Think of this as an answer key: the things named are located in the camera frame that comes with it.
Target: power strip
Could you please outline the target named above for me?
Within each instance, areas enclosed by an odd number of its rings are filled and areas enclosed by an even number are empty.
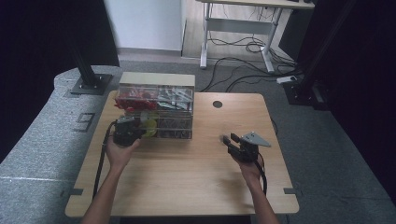
[[[291,81],[297,81],[297,77],[291,76],[291,77],[279,77],[276,79],[277,84],[282,84],[284,82],[291,82]]]

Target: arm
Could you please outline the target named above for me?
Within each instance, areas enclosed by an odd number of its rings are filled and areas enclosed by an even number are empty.
[[[108,138],[106,154],[110,161],[110,171],[81,223],[108,223],[120,176],[131,159],[132,152],[139,144],[140,140],[137,139],[130,147],[119,147],[113,143],[112,136]]]
[[[243,163],[235,160],[241,168],[242,176],[247,182],[247,187],[250,190],[253,199],[254,211],[259,224],[279,224],[277,217],[269,204],[267,197],[262,192],[262,185],[260,184],[260,172],[256,165],[251,163]],[[258,160],[260,166],[263,165],[262,159]]]

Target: white desk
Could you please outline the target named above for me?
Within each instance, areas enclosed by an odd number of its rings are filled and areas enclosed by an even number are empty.
[[[206,3],[205,17],[204,17],[204,42],[201,49],[201,68],[206,68],[207,58],[207,32],[208,31],[220,31],[220,32],[231,32],[231,33],[243,33],[243,34],[256,34],[256,35],[268,35],[268,42],[265,47],[262,47],[262,57],[264,58],[265,65],[269,73],[274,73],[274,67],[271,63],[271,57],[269,49],[273,41],[276,27],[279,22],[280,15],[283,8],[298,8],[298,9],[313,9],[315,5],[311,3],[305,3],[303,0],[300,2],[291,2],[288,0],[196,0],[199,2]],[[255,7],[275,7],[276,14],[272,21],[238,21],[228,19],[218,19],[210,17],[210,8],[212,4],[229,4],[229,5],[240,5],[240,6],[255,6]]]

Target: tripod base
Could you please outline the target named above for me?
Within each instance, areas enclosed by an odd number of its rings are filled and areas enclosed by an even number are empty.
[[[290,105],[309,105],[316,110],[329,110],[324,85],[315,83],[307,95],[300,94],[301,86],[298,82],[284,83],[283,88]]]
[[[110,83],[112,75],[95,74],[95,84],[93,86],[85,85],[80,77],[76,85],[70,91],[71,94],[88,94],[88,95],[103,95],[105,93],[108,83]]]

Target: hole in table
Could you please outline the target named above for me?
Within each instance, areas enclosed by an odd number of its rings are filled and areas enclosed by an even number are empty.
[[[213,106],[214,106],[215,108],[221,108],[221,107],[222,107],[222,102],[220,102],[220,101],[215,101],[215,102],[213,102]]]

